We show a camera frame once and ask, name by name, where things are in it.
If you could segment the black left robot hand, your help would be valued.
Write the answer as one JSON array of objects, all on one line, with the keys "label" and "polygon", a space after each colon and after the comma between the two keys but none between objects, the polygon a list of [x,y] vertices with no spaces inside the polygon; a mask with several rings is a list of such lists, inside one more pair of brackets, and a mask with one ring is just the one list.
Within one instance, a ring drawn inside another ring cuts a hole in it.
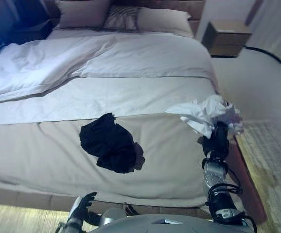
[{"label": "black left robot hand", "polygon": [[84,221],[93,226],[99,225],[101,216],[89,210],[96,195],[97,192],[92,192],[75,200],[68,215],[68,225],[75,224],[82,227]]}]

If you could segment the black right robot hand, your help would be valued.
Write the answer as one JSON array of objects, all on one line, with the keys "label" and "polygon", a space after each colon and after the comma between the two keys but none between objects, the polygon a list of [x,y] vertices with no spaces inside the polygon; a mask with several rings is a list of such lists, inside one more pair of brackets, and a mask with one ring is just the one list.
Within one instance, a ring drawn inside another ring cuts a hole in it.
[{"label": "black right robot hand", "polygon": [[228,126],[218,121],[211,133],[211,137],[201,136],[198,143],[202,145],[204,155],[210,160],[225,160],[229,153]]}]

